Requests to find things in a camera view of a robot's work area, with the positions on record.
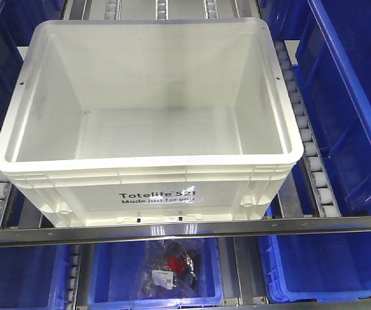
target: label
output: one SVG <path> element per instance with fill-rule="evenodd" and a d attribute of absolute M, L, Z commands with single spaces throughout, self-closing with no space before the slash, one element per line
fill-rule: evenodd
<path fill-rule="evenodd" d="M 174 273 L 172 271 L 151 270 L 151 274 L 155 285 L 162 286 L 165 289 L 173 288 Z"/>
<path fill-rule="evenodd" d="M 177 203 L 195 201 L 196 191 L 168 191 L 168 192 L 120 192 L 122 204 L 126 203 Z"/>

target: plastic bag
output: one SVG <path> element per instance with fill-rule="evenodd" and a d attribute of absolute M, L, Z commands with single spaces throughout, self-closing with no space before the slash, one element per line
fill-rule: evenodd
<path fill-rule="evenodd" d="M 196 297 L 203 243 L 203 239 L 147 241 L 132 298 Z"/>

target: red object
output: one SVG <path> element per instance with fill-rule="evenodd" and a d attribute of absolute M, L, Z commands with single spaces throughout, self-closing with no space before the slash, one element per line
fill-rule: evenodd
<path fill-rule="evenodd" d="M 185 262 L 178 257 L 169 255 L 168 256 L 168 268 L 175 271 L 180 276 L 184 273 Z"/>

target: storage rack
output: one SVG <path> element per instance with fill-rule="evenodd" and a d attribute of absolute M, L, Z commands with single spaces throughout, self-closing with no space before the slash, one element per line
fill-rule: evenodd
<path fill-rule="evenodd" d="M 116 1 L 114 17 L 109 18 L 124 18 L 121 1 Z M 97 4 L 99 1 L 67 0 L 63 18 L 90 19 L 90 13 L 95 9 L 95 2 Z M 227 12 L 225 17 L 251 17 L 259 14 L 254 0 L 191 0 L 190 3 L 198 4 L 201 16 L 206 19 L 222 18 L 221 9 Z M 170 18 L 168 0 L 155 0 L 152 8 L 154 9 L 152 15 L 156 19 Z M 139 11 L 139 15 L 149 15 L 145 8 Z M 84 284 L 88 283 L 90 277 L 88 271 L 92 263 L 92 243 L 189 237 L 220 237 L 219 252 L 225 298 L 221 309 L 371 309 L 371 298 L 357 302 L 331 304 L 317 302 L 269 304 L 267 300 L 255 236 L 371 231 L 371 216 L 325 217 L 305 161 L 306 158 L 303 158 L 300 164 L 309 195 L 313 197 L 315 213 L 303 214 L 294 178 L 289 175 L 276 200 L 276 207 L 281 215 L 265 216 L 262 220 L 251 222 L 177 222 L 152 225 L 138 223 L 115 227 L 53 228 L 28 200 L 18 202 L 19 193 L 16 188 L 12 187 L 4 216 L 0 220 L 0 247 L 86 243 L 80 248 L 80 258 L 77 261 L 77 283 L 73 288 L 73 299 L 71 298 L 69 309 L 88 309 L 85 306 L 88 294 L 87 285 Z M 15 225 L 11 225 L 12 217 L 19 218 Z"/>
<path fill-rule="evenodd" d="M 178 5 L 182 0 L 171 0 L 172 6 Z M 65 3 L 64 19 L 144 19 L 152 16 L 156 19 L 169 18 L 169 2 L 167 1 L 131 1 L 137 11 L 126 8 L 129 12 L 124 14 L 121 1 L 116 1 L 117 6 L 111 17 L 106 17 L 107 1 L 100 0 L 68 0 Z M 239 18 L 259 16 L 257 3 L 254 0 L 190 0 L 184 10 L 185 18 Z M 277 48 L 284 51 L 284 44 Z M 313 184 L 311 171 L 306 164 L 304 156 L 300 166 L 305 176 L 306 186 L 312 197 L 314 214 L 303 214 L 299 195 L 296 191 L 294 178 L 291 175 L 282 186 L 275 204 L 279 209 L 279 216 L 265 216 L 257 221 L 240 222 L 175 222 L 162 224 L 124 225 L 115 227 L 81 227 L 81 228 L 52 228 L 43 218 L 41 213 L 25 199 L 24 203 L 17 202 L 18 191 L 14 187 L 10 193 L 6 211 L 0 220 L 0 246 L 32 245 L 32 244 L 59 244 L 59 243 L 90 243 L 127 240 L 149 240 L 162 237 L 187 236 L 200 237 L 227 237 L 227 236 L 258 236 L 266 234 L 301 234 L 324 232 L 350 232 L 371 231 L 371 216 L 325 217 L 325 212 L 319 202 L 316 186 Z M 19 217 L 13 225 L 12 217 Z"/>

